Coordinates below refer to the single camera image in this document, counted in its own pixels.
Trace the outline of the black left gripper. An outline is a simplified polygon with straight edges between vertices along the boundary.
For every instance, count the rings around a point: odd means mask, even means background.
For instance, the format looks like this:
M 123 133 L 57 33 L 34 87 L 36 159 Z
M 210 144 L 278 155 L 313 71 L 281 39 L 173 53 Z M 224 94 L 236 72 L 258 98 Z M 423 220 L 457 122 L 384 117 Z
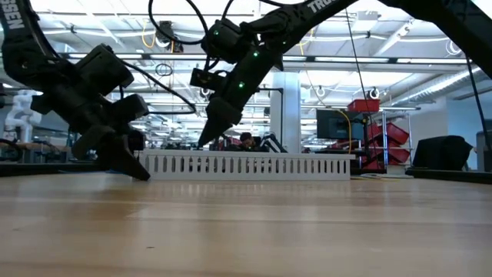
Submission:
M 108 45 L 99 45 L 75 64 L 54 64 L 53 83 L 32 100 L 32 109 L 55 112 L 81 135 L 71 147 L 76 159 L 97 149 L 98 161 L 107 169 L 148 181 L 150 175 L 133 152 L 145 146 L 145 135 L 130 122 L 149 113 L 140 95 L 131 94 L 115 102 L 106 96 L 115 88 L 130 85 L 134 78 Z

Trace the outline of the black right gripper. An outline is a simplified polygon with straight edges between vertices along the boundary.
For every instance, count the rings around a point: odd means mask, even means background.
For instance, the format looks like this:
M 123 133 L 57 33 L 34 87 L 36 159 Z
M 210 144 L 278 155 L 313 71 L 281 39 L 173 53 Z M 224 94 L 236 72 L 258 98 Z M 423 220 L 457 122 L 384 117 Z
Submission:
M 282 66 L 283 53 L 266 47 L 253 47 L 240 60 L 231 73 L 221 97 L 213 98 L 206 108 L 208 119 L 198 140 L 202 147 L 237 125 L 241 110 L 256 92 L 272 67 Z

